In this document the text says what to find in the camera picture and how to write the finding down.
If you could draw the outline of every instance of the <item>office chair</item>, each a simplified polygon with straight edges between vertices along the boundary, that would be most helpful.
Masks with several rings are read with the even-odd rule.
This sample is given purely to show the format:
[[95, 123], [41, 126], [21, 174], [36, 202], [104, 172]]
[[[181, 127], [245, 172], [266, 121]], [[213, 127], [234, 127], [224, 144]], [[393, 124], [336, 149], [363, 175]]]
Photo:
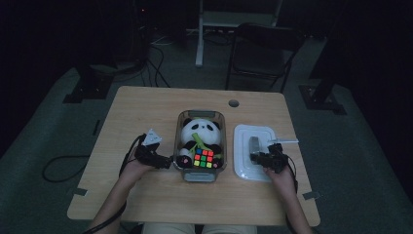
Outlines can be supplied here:
[[304, 35], [292, 28], [242, 23], [234, 32], [225, 90], [231, 75], [274, 80], [283, 77], [283, 92], [292, 59], [304, 44]]

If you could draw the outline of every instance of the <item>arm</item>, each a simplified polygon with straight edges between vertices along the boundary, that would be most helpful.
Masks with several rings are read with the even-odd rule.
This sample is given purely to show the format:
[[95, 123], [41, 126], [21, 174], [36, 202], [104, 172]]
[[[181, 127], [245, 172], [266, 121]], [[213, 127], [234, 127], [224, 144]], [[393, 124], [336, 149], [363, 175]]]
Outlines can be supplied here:
[[285, 167], [279, 174], [267, 168], [264, 168], [264, 172], [271, 179], [277, 192], [280, 194], [292, 228], [299, 234], [313, 233], [298, 201], [293, 175], [289, 167]]
[[[100, 210], [97, 212], [90, 228], [100, 225], [119, 211], [127, 201], [129, 193], [135, 183], [151, 169], [153, 169], [153, 167], [143, 165], [137, 160], [127, 163], [121, 176], [118, 178]], [[118, 217], [115, 221], [95, 233], [117, 233], [120, 222], [121, 220]]]

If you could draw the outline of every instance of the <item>clear plastic bin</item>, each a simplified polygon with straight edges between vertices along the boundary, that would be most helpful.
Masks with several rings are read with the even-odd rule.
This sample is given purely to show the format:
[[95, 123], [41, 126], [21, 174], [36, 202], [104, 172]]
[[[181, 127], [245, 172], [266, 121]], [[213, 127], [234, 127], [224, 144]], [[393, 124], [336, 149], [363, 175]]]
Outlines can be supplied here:
[[[184, 127], [184, 122], [186, 119], [207, 119], [211, 122], [218, 123], [220, 127], [221, 140], [219, 146], [221, 149], [221, 163], [222, 166], [219, 168], [204, 168], [204, 167], [193, 167], [193, 168], [181, 168], [178, 166], [176, 159], [179, 156], [180, 149], [184, 146], [184, 143], [181, 142], [181, 133]], [[217, 112], [211, 110], [186, 110], [179, 114], [177, 126], [176, 126], [176, 135], [175, 135], [175, 144], [174, 144], [174, 153], [173, 153], [173, 165], [182, 172], [183, 179], [186, 181], [192, 182], [214, 182], [218, 177], [218, 174], [227, 166], [227, 148], [226, 148], [226, 133], [225, 133], [225, 119], [224, 116]]]

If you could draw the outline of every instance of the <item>person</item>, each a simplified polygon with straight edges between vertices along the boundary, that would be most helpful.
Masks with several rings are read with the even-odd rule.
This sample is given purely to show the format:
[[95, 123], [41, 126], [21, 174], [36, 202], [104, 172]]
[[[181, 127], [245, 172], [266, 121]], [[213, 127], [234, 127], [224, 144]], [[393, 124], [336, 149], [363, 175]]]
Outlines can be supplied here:
[[[131, 189], [137, 181], [139, 181], [145, 173], [154, 169], [151, 166], [143, 165], [137, 160], [129, 160], [125, 165], [123, 172], [120, 174], [115, 185], [109, 192], [103, 205], [97, 212], [94, 220], [90, 224], [90, 229], [99, 226], [117, 213], [126, 203]], [[298, 201], [292, 171], [289, 167], [285, 167], [279, 174], [274, 171], [263, 168], [264, 173], [271, 179], [276, 191], [280, 194], [287, 218], [298, 234], [312, 233], [312, 229], [304, 215], [301, 205]], [[121, 218], [117, 217], [113, 222], [104, 226], [96, 232], [99, 234], [114, 234], [118, 233]], [[143, 225], [143, 234], [146, 233], [195, 233], [194, 224], [181, 223], [145, 223]], [[205, 225], [203, 229], [204, 234], [254, 234], [257, 233], [256, 226], [242, 226], [242, 225]]]

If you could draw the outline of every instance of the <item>wooden table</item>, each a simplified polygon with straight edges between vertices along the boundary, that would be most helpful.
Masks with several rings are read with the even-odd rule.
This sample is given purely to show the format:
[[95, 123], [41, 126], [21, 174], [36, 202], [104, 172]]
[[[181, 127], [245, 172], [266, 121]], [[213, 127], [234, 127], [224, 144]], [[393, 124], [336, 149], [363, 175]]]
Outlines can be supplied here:
[[[231, 107], [229, 100], [239, 102]], [[157, 152], [172, 155], [179, 113], [209, 109], [225, 117], [228, 165], [213, 183], [182, 179], [173, 166], [147, 173], [131, 191], [122, 219], [128, 221], [184, 222], [203, 224], [283, 225], [285, 214], [272, 184], [239, 178], [234, 170], [234, 129], [239, 124], [268, 126], [278, 137], [296, 138], [282, 94], [121, 87], [116, 95], [94, 151], [67, 215], [93, 219], [118, 178], [125, 154], [133, 140], [149, 129], [163, 138]], [[312, 191], [298, 143], [283, 146], [297, 167], [298, 197], [310, 225], [319, 225]]]

